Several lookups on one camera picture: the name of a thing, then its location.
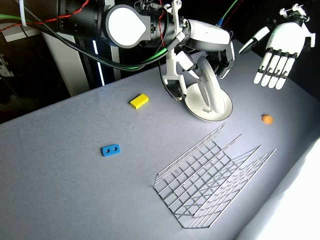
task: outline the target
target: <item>gray table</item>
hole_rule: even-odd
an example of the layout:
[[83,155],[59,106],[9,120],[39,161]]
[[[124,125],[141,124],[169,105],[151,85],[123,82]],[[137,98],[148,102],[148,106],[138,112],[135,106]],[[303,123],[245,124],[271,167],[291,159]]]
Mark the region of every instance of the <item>gray table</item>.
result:
[[[155,68],[0,125],[0,239],[233,239],[320,133],[320,103],[296,84],[252,83],[260,62],[237,55],[220,81],[233,101],[222,122],[201,121],[170,99]],[[128,102],[140,93],[150,101],[135,110]],[[264,113],[274,124],[262,123]],[[260,144],[258,155],[278,151],[211,228],[183,229],[153,181],[222,123],[218,144],[243,134],[229,154]],[[111,144],[121,154],[103,157]]]

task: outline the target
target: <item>yellow sponge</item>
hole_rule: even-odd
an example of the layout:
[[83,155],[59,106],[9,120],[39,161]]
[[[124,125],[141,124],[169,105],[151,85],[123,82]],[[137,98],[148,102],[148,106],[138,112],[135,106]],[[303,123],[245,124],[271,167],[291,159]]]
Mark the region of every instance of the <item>yellow sponge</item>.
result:
[[148,101],[149,101],[149,97],[147,95],[145,95],[144,93],[142,93],[141,95],[139,95],[135,99],[133,99],[130,102],[130,105],[133,108],[138,109]]

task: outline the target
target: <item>metal wire basket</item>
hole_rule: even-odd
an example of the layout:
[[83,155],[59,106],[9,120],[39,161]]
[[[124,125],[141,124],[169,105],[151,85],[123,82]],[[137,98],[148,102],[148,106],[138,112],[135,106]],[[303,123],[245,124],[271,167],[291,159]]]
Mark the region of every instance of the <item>metal wire basket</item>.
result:
[[184,228],[209,228],[277,149],[258,159],[262,147],[231,159],[214,139],[224,124],[160,171],[154,189]]

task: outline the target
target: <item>silver metal frame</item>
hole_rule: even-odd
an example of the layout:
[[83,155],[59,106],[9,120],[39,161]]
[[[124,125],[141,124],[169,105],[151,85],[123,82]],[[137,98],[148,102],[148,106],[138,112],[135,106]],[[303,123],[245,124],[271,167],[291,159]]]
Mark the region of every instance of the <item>silver metal frame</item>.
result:
[[184,228],[212,226],[277,150],[251,160],[260,145],[232,159],[225,150],[242,134],[220,148],[214,139],[224,125],[165,167],[154,181],[154,189]]

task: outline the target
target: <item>orange ball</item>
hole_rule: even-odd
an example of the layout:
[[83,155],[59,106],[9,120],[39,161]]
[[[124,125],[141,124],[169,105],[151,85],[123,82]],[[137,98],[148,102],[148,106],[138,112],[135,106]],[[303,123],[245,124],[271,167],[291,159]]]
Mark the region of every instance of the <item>orange ball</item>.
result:
[[265,124],[272,124],[274,119],[272,118],[272,116],[268,115],[268,114],[263,114],[261,116],[261,120],[265,123]]

